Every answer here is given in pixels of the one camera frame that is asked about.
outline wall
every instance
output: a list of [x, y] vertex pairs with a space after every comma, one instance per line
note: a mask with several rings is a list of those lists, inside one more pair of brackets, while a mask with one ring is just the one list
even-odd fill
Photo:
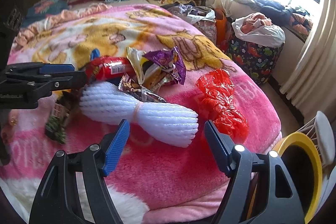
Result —
[[[234, 19], [245, 17], [251, 13], [255, 13], [249, 6], [233, 1], [231, 8], [231, 17]], [[302, 50], [304, 43], [292, 32], [286, 28], [282, 28], [286, 35], [285, 46], [280, 54], [278, 62], [273, 71], [273, 77], [278, 83], [283, 84], [294, 70], [298, 56]]]

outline red wrapper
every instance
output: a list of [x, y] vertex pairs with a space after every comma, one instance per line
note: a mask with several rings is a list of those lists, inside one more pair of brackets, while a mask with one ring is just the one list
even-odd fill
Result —
[[205, 95], [201, 101], [208, 117], [220, 133], [227, 134], [235, 143], [244, 143], [248, 132], [246, 118], [234, 106], [235, 86], [226, 70], [213, 70], [201, 76], [196, 86]]
[[93, 59], [85, 66], [88, 84], [95, 80], [106, 81], [121, 77], [124, 73], [134, 74], [133, 67], [127, 58], [101, 56]]

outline baseboard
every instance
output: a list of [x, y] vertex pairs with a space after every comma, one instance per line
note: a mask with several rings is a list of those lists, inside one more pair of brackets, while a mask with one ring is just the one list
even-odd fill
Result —
[[286, 104], [286, 106], [289, 108], [290, 112], [293, 114], [294, 118], [299, 123], [299, 126], [303, 127], [304, 124], [305, 124], [304, 116], [302, 115], [302, 113], [296, 107], [294, 107], [292, 105], [292, 100], [288, 100], [286, 98], [286, 94], [282, 94], [280, 92], [280, 85], [279, 85], [278, 81], [275, 80], [273, 76], [271, 76], [268, 79], [268, 83], [275, 90], [275, 92], [280, 96], [281, 100], [283, 100], [283, 102]]

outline orange bag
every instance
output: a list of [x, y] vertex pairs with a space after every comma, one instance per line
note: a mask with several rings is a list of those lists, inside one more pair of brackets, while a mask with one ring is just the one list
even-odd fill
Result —
[[234, 106], [235, 86], [226, 70], [217, 69], [201, 76], [196, 86], [205, 94], [202, 106], [209, 112], [220, 133], [227, 134], [235, 143], [244, 143], [248, 135], [246, 118]]

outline floor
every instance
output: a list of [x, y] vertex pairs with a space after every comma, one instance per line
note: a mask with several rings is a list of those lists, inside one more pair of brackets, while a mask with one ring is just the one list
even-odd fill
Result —
[[260, 88], [266, 94], [278, 113], [281, 121], [282, 135], [285, 137], [297, 131], [300, 128], [298, 122], [275, 90], [269, 84], [264, 84]]

